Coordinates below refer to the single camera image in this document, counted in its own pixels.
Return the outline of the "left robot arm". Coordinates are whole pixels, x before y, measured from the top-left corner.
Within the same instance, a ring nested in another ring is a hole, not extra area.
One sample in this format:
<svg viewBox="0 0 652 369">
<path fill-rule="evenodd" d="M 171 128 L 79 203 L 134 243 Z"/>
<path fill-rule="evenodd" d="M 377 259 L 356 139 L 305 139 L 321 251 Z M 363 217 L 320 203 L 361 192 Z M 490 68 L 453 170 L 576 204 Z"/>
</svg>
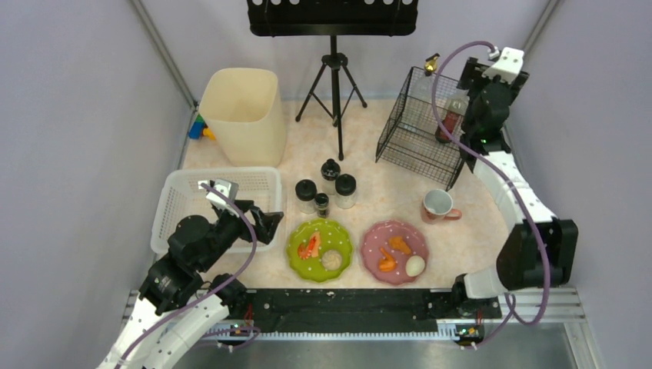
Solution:
<svg viewBox="0 0 652 369">
<path fill-rule="evenodd" d="M 238 240 L 268 244 L 283 212 L 264 213 L 250 200 L 237 200 L 251 212 L 253 228 L 228 210 L 214 208 L 218 220 L 202 215 L 182 218 L 168 238 L 168 253 L 156 261 L 138 291 L 134 309 L 101 368 L 172 368 L 205 332 L 229 315 L 243 284 L 230 274 L 211 283 L 211 292 L 195 296 L 202 273 Z"/>
</svg>

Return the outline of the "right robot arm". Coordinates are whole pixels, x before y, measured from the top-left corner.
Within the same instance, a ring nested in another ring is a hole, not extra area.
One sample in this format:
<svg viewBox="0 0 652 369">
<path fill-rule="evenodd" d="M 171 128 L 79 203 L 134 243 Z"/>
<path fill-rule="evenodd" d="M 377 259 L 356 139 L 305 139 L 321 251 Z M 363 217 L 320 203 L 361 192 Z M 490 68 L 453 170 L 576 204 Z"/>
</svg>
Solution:
<svg viewBox="0 0 652 369">
<path fill-rule="evenodd" d="M 509 315 L 522 324 L 538 323 L 551 288 L 569 281 L 578 239 L 574 221 L 546 207 L 516 166 L 503 127 L 529 75 L 520 57 L 493 65 L 469 58 L 458 88 L 469 102 L 461 123 L 461 157 L 489 191 L 509 235 L 495 262 L 456 277 L 454 291 L 463 308 L 503 295 Z"/>
</svg>

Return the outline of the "glass bottle gold stopper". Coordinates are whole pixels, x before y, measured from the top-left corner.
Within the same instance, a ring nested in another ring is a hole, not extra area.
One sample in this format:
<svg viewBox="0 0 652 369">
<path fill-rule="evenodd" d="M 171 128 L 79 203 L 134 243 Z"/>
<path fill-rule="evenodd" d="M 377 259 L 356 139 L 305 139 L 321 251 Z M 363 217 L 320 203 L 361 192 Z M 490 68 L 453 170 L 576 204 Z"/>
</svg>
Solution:
<svg viewBox="0 0 652 369">
<path fill-rule="evenodd" d="M 412 85 L 411 95 L 422 101 L 431 101 L 431 89 L 433 84 L 433 75 L 438 70 L 439 53 L 433 54 L 424 62 L 422 71 L 414 73 L 415 81 Z"/>
</svg>

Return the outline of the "shiny black-lid spice jar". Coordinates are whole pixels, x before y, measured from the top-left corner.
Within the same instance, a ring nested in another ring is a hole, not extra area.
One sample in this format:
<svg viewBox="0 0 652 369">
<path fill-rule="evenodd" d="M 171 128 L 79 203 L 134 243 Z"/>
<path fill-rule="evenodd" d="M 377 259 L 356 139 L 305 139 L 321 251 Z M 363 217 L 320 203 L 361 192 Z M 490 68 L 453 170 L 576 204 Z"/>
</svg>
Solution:
<svg viewBox="0 0 652 369">
<path fill-rule="evenodd" d="M 320 168 L 320 174 L 322 178 L 323 192 L 328 195 L 335 195 L 336 194 L 335 184 L 337 178 L 341 174 L 340 165 L 333 158 L 329 158 L 327 161 L 325 161 L 322 164 Z"/>
</svg>

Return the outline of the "black-lid clear jar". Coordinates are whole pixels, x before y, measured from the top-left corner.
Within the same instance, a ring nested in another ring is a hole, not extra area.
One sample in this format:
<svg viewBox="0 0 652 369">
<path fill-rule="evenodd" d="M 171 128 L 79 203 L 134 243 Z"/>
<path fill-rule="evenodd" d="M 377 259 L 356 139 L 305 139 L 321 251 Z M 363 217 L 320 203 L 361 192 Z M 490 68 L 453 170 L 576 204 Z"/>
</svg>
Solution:
<svg viewBox="0 0 652 369">
<path fill-rule="evenodd" d="M 357 181 L 350 174 L 342 174 L 335 181 L 336 205 L 341 209 L 352 208 L 357 202 Z"/>
</svg>

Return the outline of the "tall sauce bottle black cap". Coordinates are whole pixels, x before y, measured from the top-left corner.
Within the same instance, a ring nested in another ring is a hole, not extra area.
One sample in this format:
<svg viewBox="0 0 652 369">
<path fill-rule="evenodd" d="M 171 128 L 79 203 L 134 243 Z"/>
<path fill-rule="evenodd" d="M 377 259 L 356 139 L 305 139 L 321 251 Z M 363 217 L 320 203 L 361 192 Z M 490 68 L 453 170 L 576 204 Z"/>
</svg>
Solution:
<svg viewBox="0 0 652 369">
<path fill-rule="evenodd" d="M 451 135 L 457 124 L 462 121 L 467 110 L 468 96 L 464 92 L 457 92 L 450 96 L 444 104 L 443 126 Z"/>
</svg>

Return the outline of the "black-lid jar white beads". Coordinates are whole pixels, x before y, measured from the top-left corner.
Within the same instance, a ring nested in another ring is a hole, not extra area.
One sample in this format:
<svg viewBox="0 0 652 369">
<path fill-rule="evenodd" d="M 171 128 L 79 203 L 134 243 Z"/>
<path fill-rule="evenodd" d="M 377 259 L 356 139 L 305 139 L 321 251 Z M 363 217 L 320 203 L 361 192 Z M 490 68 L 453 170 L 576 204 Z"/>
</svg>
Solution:
<svg viewBox="0 0 652 369">
<path fill-rule="evenodd" d="M 315 197 L 317 195 L 316 184 L 310 179 L 302 179 L 297 182 L 294 191 L 298 200 L 299 210 L 304 214 L 315 213 Z"/>
</svg>

